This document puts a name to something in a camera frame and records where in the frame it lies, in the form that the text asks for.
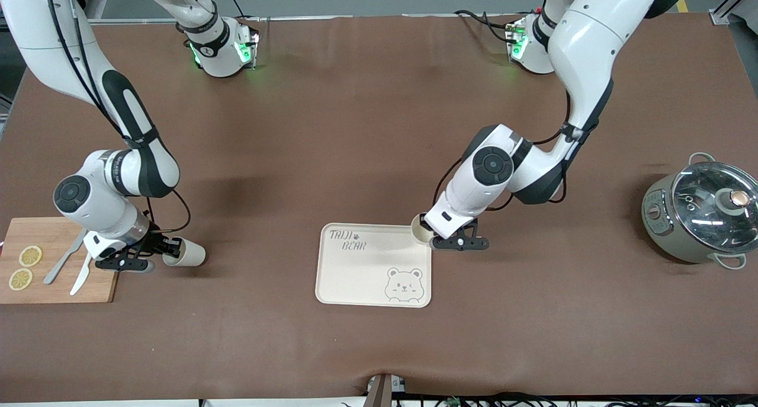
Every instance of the brown table surface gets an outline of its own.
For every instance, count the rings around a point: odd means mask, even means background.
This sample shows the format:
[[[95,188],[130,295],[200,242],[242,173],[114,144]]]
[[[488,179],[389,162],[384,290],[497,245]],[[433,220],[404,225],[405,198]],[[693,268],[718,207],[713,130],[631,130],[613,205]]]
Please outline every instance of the brown table surface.
[[[487,213],[492,247],[433,256],[423,309],[320,304],[319,232],[407,224],[487,124],[539,140],[563,87],[457,18],[261,26],[260,67],[214,79],[173,26],[98,27],[182,167],[197,269],[125,274],[106,305],[0,307],[0,400],[349,396],[371,375],[489,394],[758,392],[758,256],[739,272],[661,255],[646,189],[693,151],[758,174],[758,102],[726,27],[645,21],[620,52],[562,204]],[[28,75],[0,148],[0,229],[122,148],[90,105]],[[163,227],[184,219],[168,197]]]

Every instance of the floor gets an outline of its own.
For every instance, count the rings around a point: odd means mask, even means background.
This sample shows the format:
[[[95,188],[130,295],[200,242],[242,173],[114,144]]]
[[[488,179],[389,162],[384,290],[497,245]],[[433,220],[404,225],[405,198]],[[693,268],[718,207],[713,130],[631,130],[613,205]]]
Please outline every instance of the floor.
[[[689,12],[707,12],[721,0],[685,0]],[[224,15],[236,15],[232,0],[216,0]],[[315,15],[401,15],[452,13],[461,8],[474,12],[526,12],[542,0],[238,0],[244,13],[265,17]],[[151,0],[107,0],[102,8],[105,19],[150,19],[170,17]],[[730,25],[737,50],[758,96],[758,37],[744,22]],[[13,97],[24,72],[24,62],[11,35],[0,24],[0,94]],[[7,112],[0,100],[0,115]]]

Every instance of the paper cup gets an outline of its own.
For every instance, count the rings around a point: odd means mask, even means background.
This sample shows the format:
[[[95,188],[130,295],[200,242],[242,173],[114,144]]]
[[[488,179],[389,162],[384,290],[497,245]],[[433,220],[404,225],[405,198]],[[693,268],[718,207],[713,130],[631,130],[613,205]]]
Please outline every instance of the paper cup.
[[[205,261],[205,248],[190,240],[177,237],[181,240],[179,246],[179,258],[168,254],[163,255],[163,262],[170,267],[198,267]]]
[[[434,232],[422,226],[422,215],[417,214],[411,221],[411,232],[420,244],[429,244],[434,238]]]

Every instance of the table knife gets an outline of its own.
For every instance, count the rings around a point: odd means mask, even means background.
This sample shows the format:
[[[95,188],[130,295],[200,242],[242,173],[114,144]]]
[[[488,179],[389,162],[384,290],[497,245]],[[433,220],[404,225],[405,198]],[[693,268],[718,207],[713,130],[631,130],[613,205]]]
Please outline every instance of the table knife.
[[[60,261],[58,261],[57,264],[55,264],[55,266],[50,270],[50,272],[48,272],[45,280],[43,280],[43,283],[50,285],[53,281],[55,281],[55,277],[60,274],[60,270],[63,269],[63,265],[66,264],[66,261],[68,258],[70,258],[71,254],[74,254],[77,250],[79,250],[79,247],[82,246],[82,243],[84,242],[84,235],[87,235],[87,230],[83,228],[82,231],[79,232],[79,235],[76,237],[76,239],[73,240],[71,247],[68,247],[68,250],[63,254],[63,258],[60,258]]]
[[[87,277],[89,277],[89,262],[92,261],[92,254],[87,252],[87,257],[84,258],[84,263],[82,264],[82,270],[79,271],[79,277],[76,278],[76,282],[73,284],[73,287],[71,287],[71,293],[69,293],[71,296],[76,294],[79,289],[82,288],[84,285],[84,282],[87,280]]]

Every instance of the wooden cutting board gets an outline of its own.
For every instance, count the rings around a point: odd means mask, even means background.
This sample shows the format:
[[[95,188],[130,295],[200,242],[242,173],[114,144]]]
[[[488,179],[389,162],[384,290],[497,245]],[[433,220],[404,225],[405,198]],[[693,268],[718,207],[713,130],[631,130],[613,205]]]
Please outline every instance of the wooden cutting board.
[[[82,245],[71,254],[55,281],[46,286],[45,276],[57,264],[73,244],[82,227],[65,217],[20,217],[11,220],[0,254],[0,304],[17,303],[102,303],[113,299],[117,273],[99,270],[95,262],[89,263],[89,277],[79,291],[68,293],[82,269],[86,248]],[[19,268],[19,253],[24,248],[36,245],[43,250],[40,263],[30,267],[32,283],[21,291],[13,291],[8,285],[11,274]]]

